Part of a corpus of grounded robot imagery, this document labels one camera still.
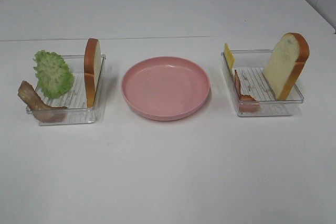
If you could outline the green lettuce leaf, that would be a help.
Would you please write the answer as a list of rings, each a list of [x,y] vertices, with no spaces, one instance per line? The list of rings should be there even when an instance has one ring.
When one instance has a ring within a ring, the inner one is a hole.
[[[61,55],[41,50],[35,53],[34,61],[37,84],[44,96],[59,98],[72,88],[75,78]]]

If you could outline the right clear plastic tray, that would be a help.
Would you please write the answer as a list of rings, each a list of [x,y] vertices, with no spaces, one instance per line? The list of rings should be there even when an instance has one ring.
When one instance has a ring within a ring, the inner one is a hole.
[[[223,74],[238,116],[290,116],[296,113],[298,106],[304,101],[298,87],[293,86],[286,100],[277,100],[263,75],[264,66],[267,64],[272,50],[233,50],[232,54],[235,58],[233,70],[238,72],[241,93],[252,96],[260,105],[260,109],[254,113],[238,110],[239,99],[235,88],[234,75],[231,74],[222,52]]]

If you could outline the clear plastic tray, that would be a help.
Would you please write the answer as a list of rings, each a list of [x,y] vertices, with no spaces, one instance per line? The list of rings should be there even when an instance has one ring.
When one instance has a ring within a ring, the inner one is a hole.
[[[272,50],[233,50],[232,54],[235,58],[233,70],[238,72],[241,93],[252,96],[260,105],[260,109],[254,113],[238,110],[239,99],[235,88],[234,75],[231,74],[222,52],[223,74],[238,116],[290,116],[296,113],[298,106],[304,101],[298,87],[293,86],[286,100],[277,100],[263,75],[264,66],[267,64]]]
[[[105,84],[105,62],[106,56],[101,55],[100,77],[96,90],[96,98],[92,107],[87,107],[85,75],[84,75],[84,56],[73,55],[63,56],[68,64],[70,72],[74,76],[74,84],[67,93],[56,99],[44,96],[39,87],[35,88],[35,92],[40,96],[42,101],[53,107],[67,107],[66,110],[31,110],[26,108],[26,113],[33,115],[39,125],[69,125],[69,124],[85,124],[94,123],[104,113],[105,96],[102,94]]]

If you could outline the pink bacon strip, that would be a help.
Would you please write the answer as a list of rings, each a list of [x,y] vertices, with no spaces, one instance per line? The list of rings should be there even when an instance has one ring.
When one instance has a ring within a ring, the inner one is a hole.
[[[238,94],[240,112],[254,113],[260,109],[259,103],[250,95],[241,93],[241,84],[237,70],[234,72],[235,88]]]

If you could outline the left clear plastic tray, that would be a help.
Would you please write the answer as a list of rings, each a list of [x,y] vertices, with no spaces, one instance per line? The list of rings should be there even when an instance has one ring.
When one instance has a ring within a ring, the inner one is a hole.
[[[42,101],[53,107],[67,107],[66,110],[31,110],[26,108],[26,113],[33,115],[39,125],[69,125],[69,124],[85,124],[94,123],[104,113],[105,96],[102,94],[105,84],[105,62],[106,56],[101,55],[100,77],[96,90],[96,98],[92,107],[87,107],[85,75],[84,75],[84,56],[73,55],[63,56],[68,64],[70,72],[74,76],[74,84],[67,93],[56,99],[44,96],[39,87],[35,88],[35,92],[40,96]]]

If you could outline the pink round plate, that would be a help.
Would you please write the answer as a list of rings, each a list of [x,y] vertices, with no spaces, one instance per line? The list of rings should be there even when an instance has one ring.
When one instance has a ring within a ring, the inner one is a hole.
[[[185,118],[206,102],[211,83],[205,70],[178,57],[138,62],[123,76],[121,91],[132,111],[157,121]]]

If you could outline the bread slice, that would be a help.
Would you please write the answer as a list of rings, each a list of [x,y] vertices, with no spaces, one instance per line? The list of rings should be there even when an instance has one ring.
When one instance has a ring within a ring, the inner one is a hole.
[[[89,38],[84,57],[84,79],[87,107],[93,106],[101,70],[101,50],[98,39]]]
[[[299,33],[286,33],[275,45],[263,74],[277,100],[287,99],[309,54],[309,46]]]

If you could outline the brown bacon strip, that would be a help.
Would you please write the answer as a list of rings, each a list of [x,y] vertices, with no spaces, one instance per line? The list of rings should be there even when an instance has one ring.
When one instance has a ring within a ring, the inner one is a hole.
[[[23,80],[18,88],[18,96],[26,103],[31,111],[36,111],[34,117],[44,123],[62,122],[66,117],[66,112],[56,112],[56,110],[65,110],[66,106],[49,106],[45,104],[36,93],[33,86]]]

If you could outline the yellow cheese slice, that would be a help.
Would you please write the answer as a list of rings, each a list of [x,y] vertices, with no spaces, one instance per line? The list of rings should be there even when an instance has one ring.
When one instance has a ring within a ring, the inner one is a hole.
[[[233,66],[235,63],[235,58],[228,46],[227,43],[224,44],[224,57],[226,59],[227,65],[229,70],[231,71],[231,74],[234,75],[234,70],[233,70]]]

